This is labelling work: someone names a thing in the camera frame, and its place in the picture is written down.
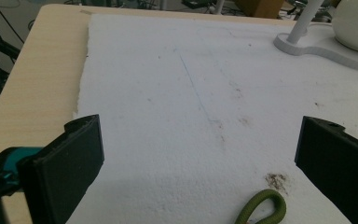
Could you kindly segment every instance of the white desk lamp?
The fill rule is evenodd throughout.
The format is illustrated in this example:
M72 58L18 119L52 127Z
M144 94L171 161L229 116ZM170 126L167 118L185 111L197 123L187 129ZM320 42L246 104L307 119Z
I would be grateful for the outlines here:
M315 54L358 70L358 21L338 20L335 24L336 15L341 7L343 11L341 14L344 14L347 7L351 8L352 14L339 15L340 18L351 16L351 20L358 20L358 16L353 17L353 13L358 15L358 0L341 1L336 15L333 16L333 26L337 27L334 30L329 24L309 25L323 1L309 0L292 32L290 34L278 34L274 40L274 45L291 55Z

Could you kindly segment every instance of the green rubber band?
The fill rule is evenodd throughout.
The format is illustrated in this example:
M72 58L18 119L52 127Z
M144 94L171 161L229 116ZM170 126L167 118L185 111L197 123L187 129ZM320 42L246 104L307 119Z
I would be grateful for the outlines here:
M274 202L275 212L269 216L256 222L256 224L278 224L286 215L286 202L283 196L276 190L263 189L258 192L241 210L240 214L235 221L235 224L246 224L249 217L266 199L271 199Z

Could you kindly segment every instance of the clamp jaw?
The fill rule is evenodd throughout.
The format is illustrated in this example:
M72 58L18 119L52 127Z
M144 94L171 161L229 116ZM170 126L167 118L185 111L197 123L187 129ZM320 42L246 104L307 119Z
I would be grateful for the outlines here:
M10 147L0 153L1 197L23 190L33 223L65 223L103 165L98 115L73 120L46 147Z

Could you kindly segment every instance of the table surface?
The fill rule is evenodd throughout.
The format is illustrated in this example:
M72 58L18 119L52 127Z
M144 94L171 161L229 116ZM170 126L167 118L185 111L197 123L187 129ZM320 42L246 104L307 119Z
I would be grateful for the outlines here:
M92 13L293 25L292 21L182 12L42 7L0 97L0 152L7 147L45 146L72 120ZM5 197L4 204L10 223L32 223L23 194Z

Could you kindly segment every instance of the dark stain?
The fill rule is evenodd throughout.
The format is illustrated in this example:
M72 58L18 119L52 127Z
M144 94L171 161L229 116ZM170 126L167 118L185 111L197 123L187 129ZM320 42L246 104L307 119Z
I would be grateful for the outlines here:
M321 107L321 106L324 106L324 105L316 103L316 102L315 102L315 105L318 106L318 108Z
M250 121L246 118L238 119L238 121L245 127L250 125Z
M279 192L284 192L286 195L289 195L287 193L286 188L284 187L284 184L287 181L287 176L282 174L273 174L268 173L265 176L265 179L268 183L268 186L272 189L276 189Z

